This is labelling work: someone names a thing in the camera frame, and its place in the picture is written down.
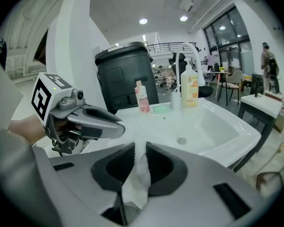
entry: sink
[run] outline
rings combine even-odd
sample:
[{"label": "sink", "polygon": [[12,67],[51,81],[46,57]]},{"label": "sink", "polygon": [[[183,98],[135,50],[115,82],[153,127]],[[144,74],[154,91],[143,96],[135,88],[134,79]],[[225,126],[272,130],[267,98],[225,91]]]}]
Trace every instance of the sink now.
[{"label": "sink", "polygon": [[[169,107],[170,103],[158,105]],[[151,112],[158,105],[151,105]],[[122,137],[111,139],[107,147],[127,143],[126,139],[142,138],[211,158],[226,167],[246,155],[261,137],[236,115],[204,98],[198,99],[197,108],[145,115],[135,107],[119,110],[116,116],[122,119],[126,130]],[[103,145],[94,146],[92,151],[99,149]]]}]

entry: table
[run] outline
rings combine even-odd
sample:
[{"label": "table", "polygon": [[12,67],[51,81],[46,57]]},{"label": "table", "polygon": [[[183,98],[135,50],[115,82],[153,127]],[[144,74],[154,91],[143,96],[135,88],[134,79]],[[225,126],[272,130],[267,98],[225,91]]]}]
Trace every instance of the table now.
[{"label": "table", "polygon": [[254,94],[241,97],[238,117],[242,119],[244,113],[248,112],[264,124],[264,129],[261,132],[261,139],[257,145],[236,165],[234,172],[238,171],[261,149],[275,124],[275,120],[278,117],[281,108],[281,102],[262,94],[258,94],[258,97],[255,97]]},{"label": "table", "polygon": [[229,73],[229,72],[213,71],[213,72],[205,72],[204,74],[218,74],[216,96],[214,97],[215,99],[217,99],[217,96],[218,96],[218,89],[219,89],[219,85],[220,85],[220,74],[230,74],[230,73]]},{"label": "table", "polygon": [[[270,97],[276,101],[282,102],[284,95],[282,94],[275,94],[270,91],[264,91],[264,95]],[[277,119],[275,120],[274,128],[281,133],[284,127],[284,115],[278,115]]]}]

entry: trash bin lid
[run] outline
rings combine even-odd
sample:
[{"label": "trash bin lid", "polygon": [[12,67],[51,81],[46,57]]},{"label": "trash bin lid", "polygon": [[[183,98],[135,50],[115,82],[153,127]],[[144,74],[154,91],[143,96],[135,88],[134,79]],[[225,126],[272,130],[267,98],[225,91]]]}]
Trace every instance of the trash bin lid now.
[{"label": "trash bin lid", "polygon": [[121,44],[121,45],[118,45],[118,46],[111,47],[111,48],[109,48],[105,51],[98,53],[95,56],[95,63],[96,63],[96,65],[99,65],[102,60],[108,59],[112,56],[122,55],[123,53],[128,53],[130,51],[137,51],[137,50],[144,51],[144,52],[148,53],[145,44],[142,43],[142,42],[125,43],[125,44]]}]

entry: railing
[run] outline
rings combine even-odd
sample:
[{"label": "railing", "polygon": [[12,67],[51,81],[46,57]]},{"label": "railing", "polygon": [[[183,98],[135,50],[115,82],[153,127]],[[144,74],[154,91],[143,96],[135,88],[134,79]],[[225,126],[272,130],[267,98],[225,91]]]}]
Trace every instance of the railing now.
[{"label": "railing", "polygon": [[[172,42],[172,43],[162,43],[162,44],[150,44],[147,45],[146,48],[148,49],[149,54],[155,54],[160,52],[177,52],[179,46],[183,42]],[[184,46],[182,51],[192,51],[188,46]]]}]

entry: soap bottle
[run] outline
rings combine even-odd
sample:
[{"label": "soap bottle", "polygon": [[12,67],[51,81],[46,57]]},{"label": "soap bottle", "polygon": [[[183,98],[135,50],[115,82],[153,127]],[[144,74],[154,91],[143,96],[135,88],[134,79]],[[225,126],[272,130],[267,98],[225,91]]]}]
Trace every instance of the soap bottle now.
[{"label": "soap bottle", "polygon": [[190,64],[187,64],[186,70],[181,74],[181,106],[183,108],[197,107],[198,93],[198,73],[192,69]]},{"label": "soap bottle", "polygon": [[146,87],[142,85],[141,81],[137,81],[136,85],[137,85],[137,87],[135,87],[134,91],[136,93],[138,107],[140,109],[140,112],[149,113],[150,112],[150,104],[148,102]]}]

